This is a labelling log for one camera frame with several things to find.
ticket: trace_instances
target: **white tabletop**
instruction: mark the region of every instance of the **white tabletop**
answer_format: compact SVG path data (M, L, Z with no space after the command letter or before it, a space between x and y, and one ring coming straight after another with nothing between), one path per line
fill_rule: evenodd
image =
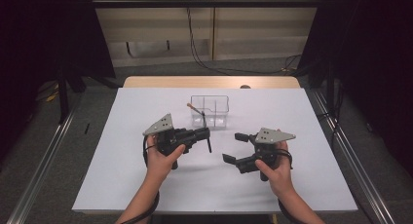
M234 133L256 134L261 127L296 135L288 141L292 179L297 192L317 211L357 210L331 153L313 108L302 89L119 89L94 158L73 210L85 213L122 211L143 181L142 133L167 113L176 129L193 129L186 103L191 95L228 95L227 128L211 131L178 160L162 185L155 213L274 213L277 198L259 172L240 174L222 160L253 154L251 143Z

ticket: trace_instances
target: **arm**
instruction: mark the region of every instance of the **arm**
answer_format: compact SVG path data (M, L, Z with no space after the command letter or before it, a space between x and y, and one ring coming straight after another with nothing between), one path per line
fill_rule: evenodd
M288 150L285 141L277 143L276 147ZM280 166L276 169L268 167L261 160L255 161L256 166L269 178L273 193L279 198L289 214L297 220L309 224L324 223L295 191L288 158L279 158Z
M146 143L148 147L156 145L156 138L149 136ZM185 145L179 145L179 147L167 157L158 152L156 146L148 149L148 170L146 171L145 179L116 223L128 221L151 207L162 183L172 168L173 162L182 155L184 149ZM147 223L148 218L138 223Z

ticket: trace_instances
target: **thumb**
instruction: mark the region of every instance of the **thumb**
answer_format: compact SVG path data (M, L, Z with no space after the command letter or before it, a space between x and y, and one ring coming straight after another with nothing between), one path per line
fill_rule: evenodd
M170 158L174 162L182 155L184 150L185 150L185 145L181 144L178 147L176 147L175 150L171 154L169 154L168 158Z
M273 172L273 170L267 166L267 164L265 164L264 162L262 162L261 160L255 160L255 165L258 167L259 170L261 170L261 172L263 172L267 177L271 176L271 173Z

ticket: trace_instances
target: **black horizontal bar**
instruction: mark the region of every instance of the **black horizontal bar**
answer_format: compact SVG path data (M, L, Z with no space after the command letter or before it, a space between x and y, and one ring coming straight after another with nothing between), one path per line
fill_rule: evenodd
M321 0L94 0L96 8L319 8L345 1Z

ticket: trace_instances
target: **transparent box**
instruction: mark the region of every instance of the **transparent box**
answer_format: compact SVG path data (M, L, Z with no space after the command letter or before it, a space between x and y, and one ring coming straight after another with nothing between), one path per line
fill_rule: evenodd
M206 115L206 126L211 129L225 129L229 112L229 97L226 95L192 95L191 104ZM191 109L192 126L204 126L203 116Z

